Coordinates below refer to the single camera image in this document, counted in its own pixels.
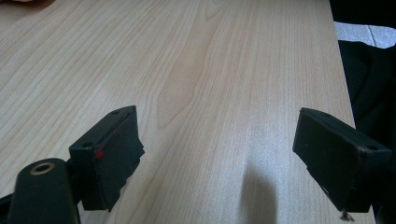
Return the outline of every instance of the wooden table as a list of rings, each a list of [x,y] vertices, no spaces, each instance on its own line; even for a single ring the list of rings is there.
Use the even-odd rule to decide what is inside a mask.
[[[126,105],[146,154],[83,223],[343,223],[291,149],[302,106],[353,125],[327,0],[0,4],[0,196]]]

